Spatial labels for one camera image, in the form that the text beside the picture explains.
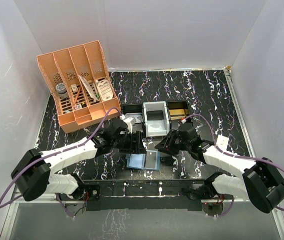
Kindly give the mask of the black credit card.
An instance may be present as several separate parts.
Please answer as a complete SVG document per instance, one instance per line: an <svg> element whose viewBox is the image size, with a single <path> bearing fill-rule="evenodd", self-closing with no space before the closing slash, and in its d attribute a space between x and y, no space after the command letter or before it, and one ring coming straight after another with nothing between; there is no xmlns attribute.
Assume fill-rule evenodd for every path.
<svg viewBox="0 0 284 240"><path fill-rule="evenodd" d="M161 121L164 120L164 113L162 110L153 110L147 111L147 120L148 121Z"/></svg>
<svg viewBox="0 0 284 240"><path fill-rule="evenodd" d="M147 151L145 158L145 169L156 169L157 168L157 151Z"/></svg>

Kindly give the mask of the black tray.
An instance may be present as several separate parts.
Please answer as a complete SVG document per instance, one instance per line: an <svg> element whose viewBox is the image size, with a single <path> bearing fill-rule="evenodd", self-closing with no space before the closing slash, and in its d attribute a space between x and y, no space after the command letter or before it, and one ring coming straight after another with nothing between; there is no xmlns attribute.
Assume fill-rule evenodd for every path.
<svg viewBox="0 0 284 240"><path fill-rule="evenodd" d="M177 125L182 119L193 113L193 109L186 100L168 101L167 107L170 121L173 125Z"/></svg>
<svg viewBox="0 0 284 240"><path fill-rule="evenodd" d="M144 123L143 118L143 104L136 103L136 104L123 104L121 105L122 113L125 115L125 117L129 117L130 114L141 114L142 115L142 123Z"/></svg>

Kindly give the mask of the orange pencil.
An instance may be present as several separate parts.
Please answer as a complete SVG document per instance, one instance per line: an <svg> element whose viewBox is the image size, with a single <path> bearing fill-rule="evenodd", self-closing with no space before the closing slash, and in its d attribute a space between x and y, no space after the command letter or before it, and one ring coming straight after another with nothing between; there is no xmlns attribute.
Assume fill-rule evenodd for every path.
<svg viewBox="0 0 284 240"><path fill-rule="evenodd" d="M78 100L78 98L79 98L79 95L80 95L81 91L82 91L82 87L80 86L80 87L78 88L78 90L77 90L77 92L76 92L76 95L75 95L75 98L74 98L74 105L76 105L77 100Z"/></svg>

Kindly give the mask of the white paper packet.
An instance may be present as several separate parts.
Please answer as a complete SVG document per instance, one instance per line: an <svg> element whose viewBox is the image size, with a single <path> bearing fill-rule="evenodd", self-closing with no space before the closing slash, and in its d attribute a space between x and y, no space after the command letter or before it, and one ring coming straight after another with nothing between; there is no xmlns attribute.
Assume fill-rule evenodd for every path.
<svg viewBox="0 0 284 240"><path fill-rule="evenodd" d="M94 90L90 86L89 82L84 77L82 77L81 75L79 75L79 79L82 82L82 84L84 85L85 89L87 90L90 98L92 98L93 101L96 102L98 99L97 99L97 97L94 93Z"/></svg>

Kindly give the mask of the orange plastic file organizer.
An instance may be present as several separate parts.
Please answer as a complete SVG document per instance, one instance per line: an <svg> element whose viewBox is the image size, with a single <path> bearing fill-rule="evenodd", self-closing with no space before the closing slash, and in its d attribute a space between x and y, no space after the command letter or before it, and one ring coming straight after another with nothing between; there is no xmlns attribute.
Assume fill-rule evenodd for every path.
<svg viewBox="0 0 284 240"><path fill-rule="evenodd" d="M97 124L102 119L119 116L120 102L112 86L104 52L98 40L39 55L37 62L53 96L59 125L65 133ZM96 102L90 98L79 75L89 82L98 99ZM110 82L114 94L107 101L102 101L97 89L97 81L102 79ZM68 98L59 97L56 92L58 83L65 84ZM71 89L73 84L78 88L82 87L76 105L76 92Z"/></svg>

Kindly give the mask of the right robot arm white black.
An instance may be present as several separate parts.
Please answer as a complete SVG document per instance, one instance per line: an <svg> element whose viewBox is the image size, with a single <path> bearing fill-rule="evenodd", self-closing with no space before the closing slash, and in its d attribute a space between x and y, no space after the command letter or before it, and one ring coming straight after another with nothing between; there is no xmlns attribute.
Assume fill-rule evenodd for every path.
<svg viewBox="0 0 284 240"><path fill-rule="evenodd" d="M171 156L187 151L193 159L228 172L229 175L214 173L205 180L201 190L209 197L232 195L249 200L263 213L271 212L284 200L284 178L270 160L253 162L223 151L213 142L203 140L189 122L177 130L171 129L155 148Z"/></svg>

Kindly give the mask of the small white red box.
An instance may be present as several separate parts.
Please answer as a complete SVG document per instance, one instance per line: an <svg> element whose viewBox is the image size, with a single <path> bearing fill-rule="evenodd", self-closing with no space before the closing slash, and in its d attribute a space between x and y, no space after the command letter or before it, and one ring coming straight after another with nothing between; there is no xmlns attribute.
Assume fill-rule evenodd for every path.
<svg viewBox="0 0 284 240"><path fill-rule="evenodd" d="M229 143L229 138L223 135L218 135L216 140L216 145L222 150L227 150Z"/></svg>

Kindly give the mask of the silver card in tray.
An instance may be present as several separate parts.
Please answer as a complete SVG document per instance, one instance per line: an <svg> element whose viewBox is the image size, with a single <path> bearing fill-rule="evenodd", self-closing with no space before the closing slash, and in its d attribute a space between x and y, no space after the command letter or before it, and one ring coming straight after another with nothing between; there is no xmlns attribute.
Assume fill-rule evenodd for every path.
<svg viewBox="0 0 284 240"><path fill-rule="evenodd" d="M130 114L129 118L134 118L135 123L140 124L142 122L142 115L141 114Z"/></svg>

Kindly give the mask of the blue leather card holder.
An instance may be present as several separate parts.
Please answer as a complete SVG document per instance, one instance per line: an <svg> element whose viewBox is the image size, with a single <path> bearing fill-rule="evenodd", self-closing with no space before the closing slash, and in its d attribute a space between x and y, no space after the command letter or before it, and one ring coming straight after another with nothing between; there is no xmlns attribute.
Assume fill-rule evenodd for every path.
<svg viewBox="0 0 284 240"><path fill-rule="evenodd" d="M144 154L126 154L125 159L127 160L126 167L130 169L148 170L148 171L159 171L160 170L160 154L157 151L157 168L146 169L144 168L146 153Z"/></svg>

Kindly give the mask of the white plastic bin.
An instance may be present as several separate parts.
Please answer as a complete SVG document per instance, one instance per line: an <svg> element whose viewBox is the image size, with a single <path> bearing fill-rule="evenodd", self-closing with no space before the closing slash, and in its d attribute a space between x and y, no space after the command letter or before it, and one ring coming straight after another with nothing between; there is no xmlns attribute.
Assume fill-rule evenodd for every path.
<svg viewBox="0 0 284 240"><path fill-rule="evenodd" d="M147 120L147 111L162 110L164 120ZM170 131L170 117L166 101L144 102L143 116L145 123L145 134L147 137L161 137Z"/></svg>

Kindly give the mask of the black tray right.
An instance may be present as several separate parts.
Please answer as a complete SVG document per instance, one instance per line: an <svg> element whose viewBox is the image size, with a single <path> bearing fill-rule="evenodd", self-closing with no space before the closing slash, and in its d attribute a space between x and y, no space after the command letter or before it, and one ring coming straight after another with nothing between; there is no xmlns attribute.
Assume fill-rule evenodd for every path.
<svg viewBox="0 0 284 240"><path fill-rule="evenodd" d="M186 100L168 101L167 107L170 121L173 125L177 125L182 119L193 113L193 109Z"/></svg>

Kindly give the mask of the roll of tape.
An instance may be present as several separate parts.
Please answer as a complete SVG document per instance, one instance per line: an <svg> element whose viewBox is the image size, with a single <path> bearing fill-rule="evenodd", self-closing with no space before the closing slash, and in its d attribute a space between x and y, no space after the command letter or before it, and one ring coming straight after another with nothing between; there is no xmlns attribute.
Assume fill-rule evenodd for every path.
<svg viewBox="0 0 284 240"><path fill-rule="evenodd" d="M56 92L58 93L59 97L62 99L69 97L66 86L63 82L60 82L56 85Z"/></svg>

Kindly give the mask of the small white eraser box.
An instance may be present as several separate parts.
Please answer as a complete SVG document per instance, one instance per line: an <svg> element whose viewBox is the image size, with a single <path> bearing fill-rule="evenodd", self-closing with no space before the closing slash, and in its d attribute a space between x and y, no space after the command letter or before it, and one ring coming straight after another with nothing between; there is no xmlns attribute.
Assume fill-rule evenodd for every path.
<svg viewBox="0 0 284 240"><path fill-rule="evenodd" d="M76 93L78 91L78 87L76 84L71 85L72 92Z"/></svg>

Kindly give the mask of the black tray left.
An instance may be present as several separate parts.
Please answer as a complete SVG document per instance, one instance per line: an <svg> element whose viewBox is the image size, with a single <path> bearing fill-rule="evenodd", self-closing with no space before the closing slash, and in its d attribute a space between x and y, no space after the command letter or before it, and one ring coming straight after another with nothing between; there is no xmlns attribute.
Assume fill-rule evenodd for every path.
<svg viewBox="0 0 284 240"><path fill-rule="evenodd" d="M121 105L122 113L125 115L125 117L129 117L130 114L141 114L142 115L142 123L144 123L143 118L143 104L136 103L136 104L123 104Z"/></svg>

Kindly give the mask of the white labelled blister pack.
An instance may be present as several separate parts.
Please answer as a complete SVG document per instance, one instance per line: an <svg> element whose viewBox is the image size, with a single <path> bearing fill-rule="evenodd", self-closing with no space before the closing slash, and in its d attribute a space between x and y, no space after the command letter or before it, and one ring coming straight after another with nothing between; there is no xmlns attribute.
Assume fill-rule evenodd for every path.
<svg viewBox="0 0 284 240"><path fill-rule="evenodd" d="M107 79L97 81L97 89L102 101L108 101L113 98L113 90Z"/></svg>

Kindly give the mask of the gold box in tray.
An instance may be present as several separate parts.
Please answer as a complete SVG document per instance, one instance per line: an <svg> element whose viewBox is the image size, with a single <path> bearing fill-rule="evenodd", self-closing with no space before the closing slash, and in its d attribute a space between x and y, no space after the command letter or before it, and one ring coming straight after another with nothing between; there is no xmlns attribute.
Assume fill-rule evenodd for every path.
<svg viewBox="0 0 284 240"><path fill-rule="evenodd" d="M189 115L189 111L185 108L177 108L169 110L172 119L182 119Z"/></svg>

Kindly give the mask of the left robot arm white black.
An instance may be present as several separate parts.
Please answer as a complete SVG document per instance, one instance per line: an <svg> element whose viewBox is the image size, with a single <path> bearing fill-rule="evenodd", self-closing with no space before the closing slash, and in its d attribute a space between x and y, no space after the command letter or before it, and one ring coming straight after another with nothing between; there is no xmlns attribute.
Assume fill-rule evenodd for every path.
<svg viewBox="0 0 284 240"><path fill-rule="evenodd" d="M33 148L25 153L11 173L18 190L27 202L42 194L64 194L81 199L87 190L85 183L74 173L58 174L70 165L118 149L123 154L144 154L142 132L133 130L135 119L124 115L113 120L106 128L98 126L89 136L73 144L50 151Z"/></svg>

